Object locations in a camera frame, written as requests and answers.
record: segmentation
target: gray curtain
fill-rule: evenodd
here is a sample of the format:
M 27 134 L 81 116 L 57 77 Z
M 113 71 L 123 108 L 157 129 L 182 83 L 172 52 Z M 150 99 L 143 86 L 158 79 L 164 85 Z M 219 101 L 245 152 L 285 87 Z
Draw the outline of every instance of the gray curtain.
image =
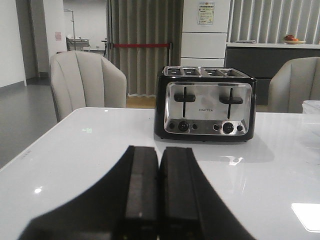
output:
M 233 0 L 229 41 L 282 43 L 286 34 L 318 44 L 319 0 Z
M 110 0 L 110 42 L 172 43 L 171 65 L 180 64 L 183 0 Z M 111 61 L 127 77 L 130 95 L 154 95 L 157 74 L 166 66 L 167 48 L 114 48 Z

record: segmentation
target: chair backrest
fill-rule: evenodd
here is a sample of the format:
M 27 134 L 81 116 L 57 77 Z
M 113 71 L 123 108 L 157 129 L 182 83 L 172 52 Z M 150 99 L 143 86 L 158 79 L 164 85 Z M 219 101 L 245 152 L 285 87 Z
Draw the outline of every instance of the chair backrest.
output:
M 58 121 L 83 107 L 126 107 L 126 76 L 103 56 L 84 51 L 54 55 L 51 89 Z
M 289 60 L 270 82 L 269 112 L 302 113 L 305 100 L 320 100 L 320 57 Z

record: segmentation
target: toaster lever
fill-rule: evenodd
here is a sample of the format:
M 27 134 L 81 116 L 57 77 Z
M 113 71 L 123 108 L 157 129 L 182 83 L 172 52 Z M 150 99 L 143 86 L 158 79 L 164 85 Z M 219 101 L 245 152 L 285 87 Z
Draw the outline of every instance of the toaster lever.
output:
M 239 97 L 239 96 L 235 96 L 235 97 L 228 97 L 228 96 L 221 96 L 219 98 L 220 103 L 223 104 L 242 104 L 244 102 L 244 100 Z
M 173 98 L 176 102 L 182 103 L 193 103 L 196 100 L 196 96 L 192 94 L 185 95 L 176 93 Z

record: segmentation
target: gray floor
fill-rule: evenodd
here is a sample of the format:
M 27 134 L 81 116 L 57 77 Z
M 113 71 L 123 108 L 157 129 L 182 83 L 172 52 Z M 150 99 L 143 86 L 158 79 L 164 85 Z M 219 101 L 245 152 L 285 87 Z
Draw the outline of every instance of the gray floor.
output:
M 0 168 L 56 123 L 48 85 L 0 87 Z

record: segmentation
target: stainless steel toaster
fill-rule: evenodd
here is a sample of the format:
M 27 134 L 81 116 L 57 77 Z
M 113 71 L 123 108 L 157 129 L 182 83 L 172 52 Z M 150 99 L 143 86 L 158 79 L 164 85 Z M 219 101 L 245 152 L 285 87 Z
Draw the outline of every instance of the stainless steel toaster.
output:
M 154 132 L 163 139 L 240 142 L 254 135 L 256 85 L 233 68 L 166 66 Z

